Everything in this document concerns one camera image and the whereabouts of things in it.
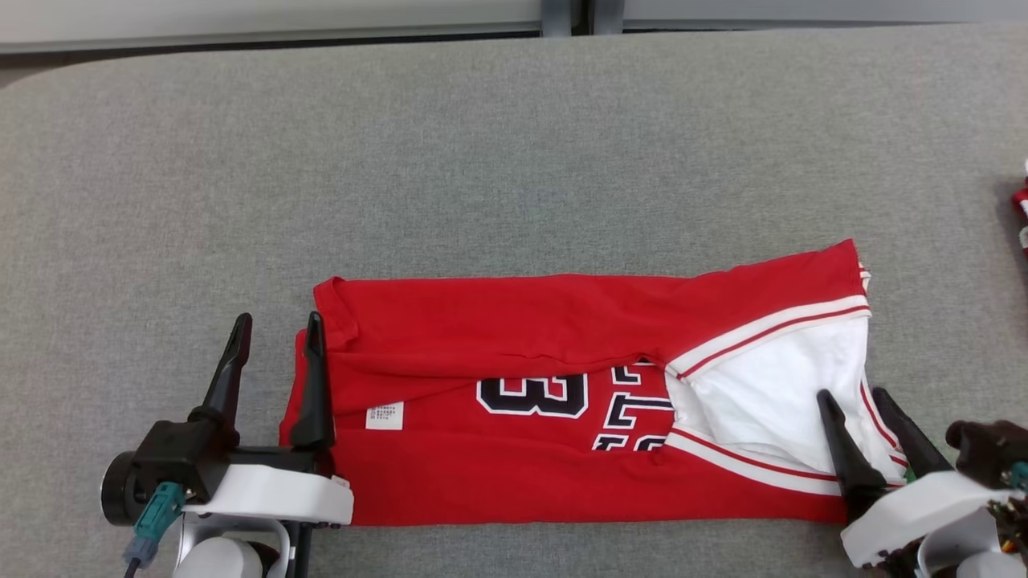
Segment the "gray fabric surface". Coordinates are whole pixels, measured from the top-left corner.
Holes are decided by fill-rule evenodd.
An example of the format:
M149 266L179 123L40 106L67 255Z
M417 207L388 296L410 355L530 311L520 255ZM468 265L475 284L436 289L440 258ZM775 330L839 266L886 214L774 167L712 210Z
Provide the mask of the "gray fabric surface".
M238 425L273 442L336 274L691 276L853 237L872 382L939 442L1028 422L1025 53L1025 26L661 34L147 57L0 91L0 575L120 572L104 468L199 401L243 311ZM839 576L838 532L344 529L313 571Z

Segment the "printed number 3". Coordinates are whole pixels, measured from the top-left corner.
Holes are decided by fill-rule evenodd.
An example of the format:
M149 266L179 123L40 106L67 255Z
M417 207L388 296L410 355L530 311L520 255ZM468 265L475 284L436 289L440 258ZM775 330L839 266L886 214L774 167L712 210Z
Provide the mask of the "printed number 3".
M504 380L482 380L478 383L478 402L490 413L572 419L582 416L589 406L586 375L510 380L516 381L521 382L521 388L508 391Z

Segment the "red stripe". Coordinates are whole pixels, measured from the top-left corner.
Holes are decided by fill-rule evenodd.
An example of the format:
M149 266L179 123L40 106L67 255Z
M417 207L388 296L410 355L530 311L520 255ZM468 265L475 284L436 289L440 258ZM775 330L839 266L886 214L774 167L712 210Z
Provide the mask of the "red stripe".
M797 470L791 470L788 468L782 468L782 467L779 467L779 466L772 466L770 464L765 464L765 463L762 463L762 462L758 462L757 460L750 460L749 458L745 458L745 457L742 457L742 456L739 456L739 455L736 455L736 454L732 454L728 449L725 449L724 447L722 447L722 446L720 446L720 445L718 445L715 443L711 443L711 442L709 442L709 441L707 441L705 439L696 437L693 434L691 434L689 432L686 432L684 430L675 429L674 433L676 433L676 434L678 434L678 435L681 435L683 437L689 438L689 439L691 439L691 440L693 440L693 441L695 441L697 443L705 445L705 446L709 447L710 449L719 451L719 453L723 454L724 456L727 456L727 457L729 457L729 458L731 458L733 460L738 460L739 462L743 462L743 463L749 464L750 466L757 466L758 468L763 468L765 470L771 470L773 472L778 472L778 473L783 473L783 474L788 474L788 475L795 475L795 476L799 476L799 477L809 477L811 479L821 479L821 480L824 480L824 481L837 481L838 480L838 478L836 476L834 476L834 475L815 474L815 473L810 473L810 472L800 472L800 471L797 471Z
M875 410L875 407L871 405L871 400L868 399L868 385L864 383L864 380L860 380L860 398L864 399L864 404L868 407L868 411L871 412L871 421L875 423L875 428L878 429L878 433L882 434L885 441L889 442L893 448L897 447L896 441L889 436L888 432L885 431L885 427L878 421L878 412Z
M683 378L683 377L688 377L691 373L693 373L694 371L696 371L700 367L703 367L707 363L713 361L714 359L717 359L717 358L719 358L719 357L721 357L721 356L723 356L723 355L725 355L727 353L731 353L731 352L733 352L733 351L735 351L735 350L737 350L739 348L742 348L742 347L744 347L744 346L746 346L748 344L751 344L751 342L760 339L761 337L765 337L765 336L767 336L767 335L769 335L771 333L774 333L775 331L778 331L778 330L781 330L781 329L783 329L785 327L788 327L790 325L796 325L797 323L805 323L807 321L816 321L818 319L825 319L825 318L829 318L829 317L839 317L839 316L847 315L847 314L850 314L850 313L855 313L855 312L858 312L858 311L867 311L867 310L870 310L870 309L871 308L868 306L868 305L857 305L855 308L850 308L848 310L837 311L837 312L833 312L833 313L823 313L821 315L811 315L809 317L799 317L799 318L793 319L791 321L785 321L783 323L779 323L778 325L775 325L774 327L772 327L770 329L766 329L764 331L761 331L760 333L758 333L758 334L756 334L756 335L754 335L754 336L751 336L751 337L749 337L747 339L743 339L742 341L739 341L738 344L735 344L734 346L732 346L730 348L724 349L724 350L722 350L722 351L720 351L720 352L718 352L718 353L715 353L715 354L707 357L706 359L704 359L704 360L700 361L699 363L697 363L697 364L693 365L692 367L690 367L688 370L686 370L686 372L680 373L677 377L680 380Z

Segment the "black number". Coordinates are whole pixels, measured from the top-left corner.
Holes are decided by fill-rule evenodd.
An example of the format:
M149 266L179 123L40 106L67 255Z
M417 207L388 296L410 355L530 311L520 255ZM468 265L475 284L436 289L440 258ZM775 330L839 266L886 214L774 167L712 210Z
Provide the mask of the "black number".
M637 386L642 383L642 376L632 373L627 367L611 367L611 381L616 386Z
M645 435L635 440L636 451L649 451L661 445L664 445L664 436L662 435Z
M504 390L504 380L482 380L478 383L478 402L490 413L557 418L578 418L589 406L585 375L518 381L520 390L510 392Z
M592 448L610 451L612 447L624 447L626 443L628 443L627 435L599 434L596 436L596 441L592 443Z
M616 393L611 399L611 408L607 410L607 423L604 428L616 430L630 430L635 427L635 418L625 413L625 409L637 407L639 409L663 409L673 411L674 406L671 400L662 397L637 397L627 393Z

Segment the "clothing label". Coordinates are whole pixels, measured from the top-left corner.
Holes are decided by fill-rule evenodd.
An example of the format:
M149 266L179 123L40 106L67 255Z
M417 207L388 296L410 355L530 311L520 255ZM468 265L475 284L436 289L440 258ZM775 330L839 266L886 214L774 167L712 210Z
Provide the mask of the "clothing label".
M379 405L368 408L368 417L364 427L369 430L402 430L403 402Z

